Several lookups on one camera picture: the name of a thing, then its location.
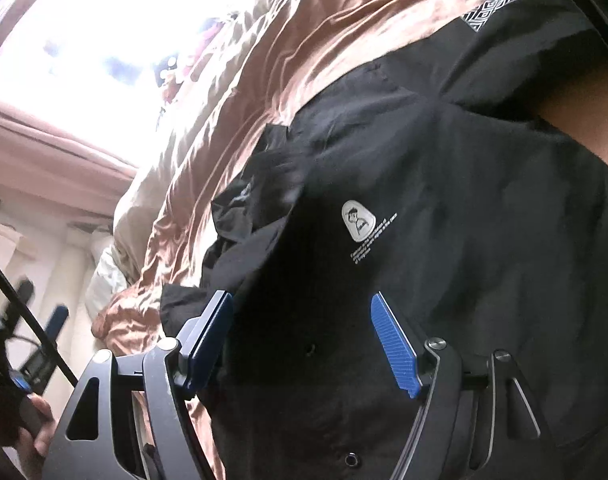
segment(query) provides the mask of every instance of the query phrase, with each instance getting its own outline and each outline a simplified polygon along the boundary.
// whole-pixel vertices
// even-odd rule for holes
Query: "cable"
[[[29,337],[24,337],[23,335],[12,335],[9,339],[17,339],[19,341],[25,341],[27,343],[32,344],[33,346],[37,346],[37,348],[40,347],[40,344],[37,341],[33,341]]]
[[[4,275],[4,273],[0,270],[0,290],[6,296],[7,300],[20,311],[21,316],[24,318],[25,322],[29,326],[33,333],[37,336],[37,339],[42,343],[42,351],[62,370],[62,373],[68,379],[68,382],[71,383],[73,387],[78,385],[78,378],[75,377],[73,371],[68,367],[64,358],[60,355],[60,353],[55,349],[53,343],[44,332],[44,329],[39,324],[39,322],[33,316],[33,313],[29,310],[29,308],[24,304],[21,298],[18,296],[17,291],[13,288],[13,286],[9,283],[8,279]]]

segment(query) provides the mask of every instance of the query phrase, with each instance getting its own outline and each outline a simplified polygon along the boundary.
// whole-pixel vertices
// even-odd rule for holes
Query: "black rod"
[[[68,367],[65,360],[62,358],[60,353],[53,346],[53,343],[50,341],[46,332],[39,324],[39,322],[33,316],[33,313],[30,309],[24,304],[24,302],[17,295],[17,292],[10,284],[4,273],[0,270],[0,290],[6,296],[7,300],[20,311],[21,316],[24,318],[25,322],[28,324],[31,330],[37,336],[37,339],[42,343],[42,350],[46,353],[46,355],[53,359],[57,366],[62,370],[62,373],[68,379],[68,382],[71,383],[73,387],[78,385],[78,378],[75,377],[73,371]]]

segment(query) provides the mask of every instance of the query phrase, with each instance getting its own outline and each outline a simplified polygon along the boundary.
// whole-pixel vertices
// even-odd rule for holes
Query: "white wall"
[[[62,303],[68,307],[70,317],[58,338],[58,349],[79,377],[97,349],[83,304],[85,288],[94,269],[88,250],[90,237],[69,228],[66,219],[31,210],[25,204],[12,200],[2,202],[0,223],[14,227],[36,248],[35,259],[15,251],[5,274],[14,285],[23,276],[33,282],[35,296],[29,307],[41,325],[46,323],[57,304]],[[0,292],[0,311],[4,304]],[[36,339],[24,321],[20,322],[16,333]],[[6,350],[11,365],[18,367],[33,350],[33,346],[15,340],[7,344]],[[56,415],[61,414],[71,391],[72,388],[57,370],[44,395]]]

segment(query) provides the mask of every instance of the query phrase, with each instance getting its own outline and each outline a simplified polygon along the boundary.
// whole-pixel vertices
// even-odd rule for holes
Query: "human hand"
[[[41,480],[44,457],[49,452],[50,441],[53,439],[53,435],[55,435],[58,422],[53,418],[50,405],[46,400],[37,395],[30,395],[29,399],[46,421],[35,439],[33,439],[28,430],[20,428],[15,449],[17,449],[17,454],[20,458],[22,471],[28,480]]]

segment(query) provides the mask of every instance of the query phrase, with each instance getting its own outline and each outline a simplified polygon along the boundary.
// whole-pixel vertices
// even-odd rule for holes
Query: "finger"
[[[18,439],[15,443],[15,449],[20,458],[29,457],[33,452],[33,437],[24,428],[19,428]]]
[[[31,399],[31,403],[33,404],[33,406],[35,406],[36,409],[42,412],[42,414],[46,418],[48,418],[49,420],[53,419],[53,412],[50,409],[50,404],[46,402],[43,397],[31,394],[29,395],[29,398]]]
[[[44,431],[40,431],[40,434],[35,439],[34,448],[43,457],[46,457],[49,452],[50,441],[52,440],[52,434],[46,435]]]

